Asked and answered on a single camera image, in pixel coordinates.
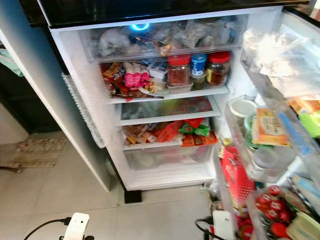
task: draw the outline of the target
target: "white floor tile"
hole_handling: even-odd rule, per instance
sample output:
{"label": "white floor tile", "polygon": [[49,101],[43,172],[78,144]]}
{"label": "white floor tile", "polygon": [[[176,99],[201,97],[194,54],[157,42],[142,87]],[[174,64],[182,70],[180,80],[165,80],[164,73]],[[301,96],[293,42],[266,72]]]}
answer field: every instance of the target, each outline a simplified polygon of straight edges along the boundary
{"label": "white floor tile", "polygon": [[156,190],[142,191],[142,202],[125,204],[124,191],[121,188],[119,192],[119,205],[141,205],[165,203],[181,200],[192,200],[202,198],[201,185],[171,187]]}
{"label": "white floor tile", "polygon": [[204,198],[119,207],[116,240],[202,240],[194,221],[209,214]]}
{"label": "white floor tile", "polygon": [[0,239],[22,240],[28,234],[30,216],[0,217]]}
{"label": "white floor tile", "polygon": [[120,186],[105,192],[69,144],[62,151],[47,180],[35,207],[35,214],[65,213],[118,205]]}
{"label": "white floor tile", "polygon": [[[117,208],[82,211],[82,213],[89,214],[90,216],[90,220],[84,232],[85,236],[94,236],[96,240],[114,240],[116,234],[117,211]],[[28,225],[28,231],[32,231],[46,221],[71,217],[72,214],[73,212],[34,215]],[[59,236],[64,236],[66,229],[67,226],[62,222],[50,223],[32,234],[30,240],[57,240]]]}
{"label": "white floor tile", "polygon": [[0,216],[25,216],[33,213],[49,168],[28,168],[22,173],[6,173],[0,192]]}

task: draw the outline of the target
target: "black cable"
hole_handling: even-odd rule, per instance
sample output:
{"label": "black cable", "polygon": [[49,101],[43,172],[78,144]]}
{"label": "black cable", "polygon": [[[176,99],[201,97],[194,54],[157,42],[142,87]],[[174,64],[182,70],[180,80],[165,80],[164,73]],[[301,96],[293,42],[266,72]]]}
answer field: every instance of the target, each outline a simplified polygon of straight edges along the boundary
{"label": "black cable", "polygon": [[55,219],[55,220],[50,220],[50,221],[46,221],[45,223],[41,224],[40,226],[36,227],[35,229],[33,229],[25,238],[24,240],[27,240],[35,231],[39,230],[40,228],[42,228],[45,225],[51,224],[51,223],[56,223],[56,222],[61,222],[64,223],[64,225],[68,225],[70,223],[71,217],[66,217],[66,218],[62,218],[62,219]]}
{"label": "black cable", "polygon": [[194,223],[195,223],[196,227],[197,227],[199,230],[201,230],[202,232],[204,232],[205,234],[208,234],[208,235],[210,235],[210,236],[212,236],[212,237],[214,237],[214,238],[216,238],[216,239],[219,239],[219,240],[225,240],[224,238],[219,237],[219,236],[213,234],[212,232],[208,231],[207,229],[204,229],[204,228],[200,227],[199,224],[198,224],[198,222],[205,222],[205,223],[207,223],[207,224],[213,225],[213,224],[214,224],[214,221],[213,221],[213,219],[212,219],[212,216],[208,216],[208,217],[202,218],[202,219],[197,219],[197,220],[195,220]]}

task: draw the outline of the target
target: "rug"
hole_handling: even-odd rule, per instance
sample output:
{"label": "rug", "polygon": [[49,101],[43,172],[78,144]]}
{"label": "rug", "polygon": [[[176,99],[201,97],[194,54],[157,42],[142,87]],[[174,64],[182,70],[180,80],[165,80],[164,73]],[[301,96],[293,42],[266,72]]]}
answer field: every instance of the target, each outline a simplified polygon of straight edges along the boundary
{"label": "rug", "polygon": [[28,137],[16,147],[12,161],[2,163],[10,168],[51,168],[56,164],[67,138],[33,138]]}

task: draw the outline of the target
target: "refrigerator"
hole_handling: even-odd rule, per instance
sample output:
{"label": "refrigerator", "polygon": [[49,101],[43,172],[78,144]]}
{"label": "refrigerator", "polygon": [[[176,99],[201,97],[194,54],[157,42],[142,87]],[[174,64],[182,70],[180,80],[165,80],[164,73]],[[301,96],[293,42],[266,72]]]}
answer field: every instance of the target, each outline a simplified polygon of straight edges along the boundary
{"label": "refrigerator", "polygon": [[[121,6],[118,2],[106,1],[75,3],[38,0],[54,43],[70,73],[67,80],[69,89],[76,91],[74,99],[80,108],[85,109],[84,118],[95,142],[100,148],[106,148],[121,182],[129,192],[189,186],[221,179],[221,169],[217,164],[217,145],[181,147],[179,141],[168,141],[127,146],[124,144],[122,127],[129,125],[208,118],[216,136],[233,138],[247,174],[250,175],[250,154],[245,148],[244,136],[237,121],[228,107],[228,103],[236,98],[256,100],[269,107],[284,127],[297,155],[285,167],[283,177],[272,179],[272,182],[283,181],[291,173],[297,173],[305,167],[307,174],[320,186],[318,145],[307,134],[268,77],[251,72],[242,58],[243,33],[248,29],[256,29],[308,37],[311,40],[305,50],[314,59],[318,59],[319,23],[294,8],[284,7],[305,3],[307,2],[227,1],[219,5],[206,0],[178,0],[161,3],[126,1]],[[188,46],[192,43],[187,39],[184,47],[163,53],[160,50],[162,46],[149,47],[150,42],[144,42],[143,46],[132,46],[134,44],[131,41],[128,48],[121,40],[123,31],[141,37],[139,31],[153,35],[155,28],[165,30],[166,26],[171,28],[172,25],[186,26],[206,21],[216,23],[219,20],[227,21],[232,26],[228,30],[227,40],[222,41],[222,33],[219,32],[220,41],[216,44]],[[108,47],[104,52],[100,46],[101,37],[108,30],[116,34],[112,42],[105,43]],[[117,50],[109,44],[117,45]],[[126,100],[110,97],[110,90],[102,75],[102,66],[114,62],[143,63],[146,59],[162,61],[159,59],[167,56],[221,51],[229,51],[231,58],[227,82],[219,88],[172,93],[164,99],[136,97]]]}

